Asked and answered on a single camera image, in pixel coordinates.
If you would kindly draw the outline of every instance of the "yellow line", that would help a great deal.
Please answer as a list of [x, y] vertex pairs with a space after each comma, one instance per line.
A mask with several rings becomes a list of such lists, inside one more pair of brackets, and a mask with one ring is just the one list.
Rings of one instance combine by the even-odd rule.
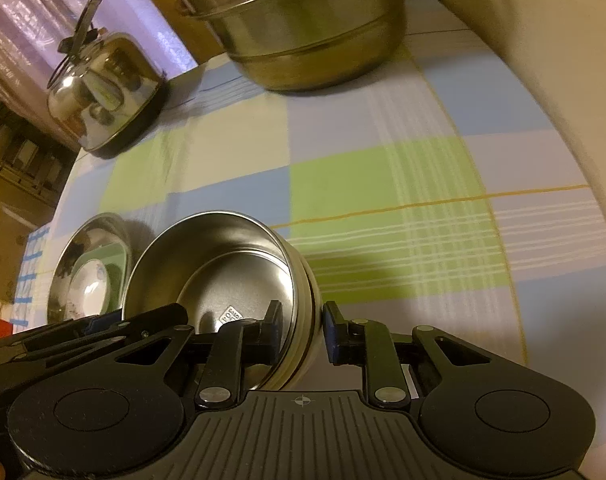
[[425, 207], [429, 205], [440, 205], [440, 204], [451, 204], [454, 202], [471, 202], [473, 200], [487, 200], [489, 198], [498, 198], [501, 196], [515, 196], [515, 195], [528, 195], [528, 194], [536, 194], [536, 193], [550, 193], [553, 191], [567, 191], [571, 189], [584, 189], [588, 188], [588, 184], [577, 184], [576, 186], [563, 186], [563, 187], [549, 187], [545, 189], [521, 189], [516, 191], [503, 191], [500, 193], [486, 193], [475, 196], [462, 196], [457, 198], [446, 198], [443, 200], [431, 200], [430, 202], [415, 202], [411, 204], [401, 204], [395, 205], [391, 207], [382, 207], [379, 209], [365, 209], [363, 211], [354, 211], [351, 213], [345, 213], [342, 215], [335, 216], [324, 216], [317, 218], [304, 218], [301, 220], [293, 220], [291, 222], [286, 222], [284, 224], [275, 224], [270, 226], [272, 229], [280, 229], [282, 227], [291, 227], [292, 225], [301, 225], [301, 224], [315, 224], [318, 222], [329, 222], [332, 220], [341, 220], [343, 218], [352, 218], [355, 216], [365, 216], [377, 213], [389, 213], [391, 211], [400, 211], [402, 209], [410, 209], [414, 207]]

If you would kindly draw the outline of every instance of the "stainless steel bowl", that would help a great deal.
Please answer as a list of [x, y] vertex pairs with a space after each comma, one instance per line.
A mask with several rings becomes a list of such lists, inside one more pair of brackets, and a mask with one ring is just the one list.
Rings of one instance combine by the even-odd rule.
[[119, 303], [122, 303], [125, 286], [132, 269], [132, 251], [128, 231], [123, 219], [114, 213], [101, 213], [85, 222], [69, 239], [58, 259], [54, 278], [49, 287], [48, 323], [58, 323], [65, 319], [67, 291], [72, 279], [72, 269], [80, 256], [99, 247], [119, 244], [126, 255], [126, 268], [119, 285]]
[[403, 0], [183, 0], [230, 58], [268, 89], [304, 90], [359, 75], [404, 31]]
[[301, 256], [276, 233], [240, 213], [205, 212], [174, 224], [145, 250], [128, 283], [124, 317], [177, 302], [196, 333], [210, 333], [235, 319], [262, 319], [271, 300], [283, 305], [280, 360], [250, 367], [249, 388], [288, 382], [318, 330], [320, 305]]

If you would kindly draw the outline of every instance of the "stainless steel kettle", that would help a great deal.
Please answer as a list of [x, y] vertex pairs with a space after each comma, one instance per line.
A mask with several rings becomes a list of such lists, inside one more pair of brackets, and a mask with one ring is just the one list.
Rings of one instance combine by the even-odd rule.
[[128, 34], [104, 35], [92, 24], [102, 0], [89, 0], [65, 58], [48, 82], [49, 113], [88, 152], [113, 156], [158, 116], [167, 98], [165, 74]]

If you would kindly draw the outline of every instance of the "metal screw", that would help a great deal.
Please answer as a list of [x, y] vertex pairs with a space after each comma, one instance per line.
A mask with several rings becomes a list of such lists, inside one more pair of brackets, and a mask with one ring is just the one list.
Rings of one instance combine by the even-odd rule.
[[379, 388], [374, 396], [381, 402], [401, 402], [406, 397], [405, 392], [395, 386]]
[[200, 391], [199, 395], [205, 402], [223, 402], [232, 396], [227, 388], [222, 388], [220, 386], [204, 388]]

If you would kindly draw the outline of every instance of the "plaid tablecloth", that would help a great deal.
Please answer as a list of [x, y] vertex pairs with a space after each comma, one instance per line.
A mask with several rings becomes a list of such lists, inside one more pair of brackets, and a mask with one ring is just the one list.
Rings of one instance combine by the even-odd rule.
[[[598, 203], [547, 116], [464, 23], [437, 0], [406, 0], [406, 12], [394, 58], [352, 82], [275, 94], [219, 56], [174, 81], [134, 148], [81, 152], [30, 240], [16, 330], [46, 322], [56, 261], [94, 214], [119, 213], [140, 252], [185, 216], [237, 210], [296, 246], [347, 317], [395, 332], [434, 324], [557, 378], [589, 400], [594, 445], [606, 443]], [[359, 384], [319, 352], [298, 386]]]

